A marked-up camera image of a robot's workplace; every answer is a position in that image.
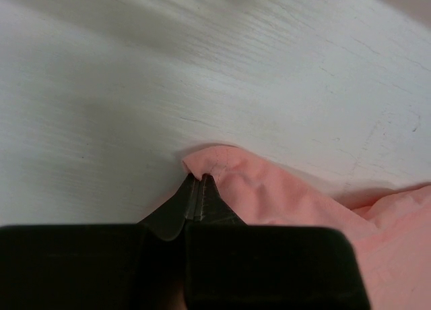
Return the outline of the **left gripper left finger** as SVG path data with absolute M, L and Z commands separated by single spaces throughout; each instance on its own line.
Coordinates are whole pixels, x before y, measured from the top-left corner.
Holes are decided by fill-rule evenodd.
M 184 309 L 189 175 L 136 224 L 1 228 L 2 309 Z

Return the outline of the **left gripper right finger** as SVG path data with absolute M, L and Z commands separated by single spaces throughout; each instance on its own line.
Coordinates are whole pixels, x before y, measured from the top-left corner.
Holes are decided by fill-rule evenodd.
M 185 226 L 188 309 L 369 309 L 346 236 L 321 226 L 247 225 L 198 182 Z

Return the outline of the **pink t-shirt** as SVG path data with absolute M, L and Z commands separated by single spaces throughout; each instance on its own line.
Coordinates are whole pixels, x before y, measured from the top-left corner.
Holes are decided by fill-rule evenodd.
M 233 146 L 183 159 L 195 177 L 211 175 L 222 199 L 247 224 L 316 225 L 353 244 L 373 309 L 430 308 L 430 187 L 348 208 L 288 171 Z

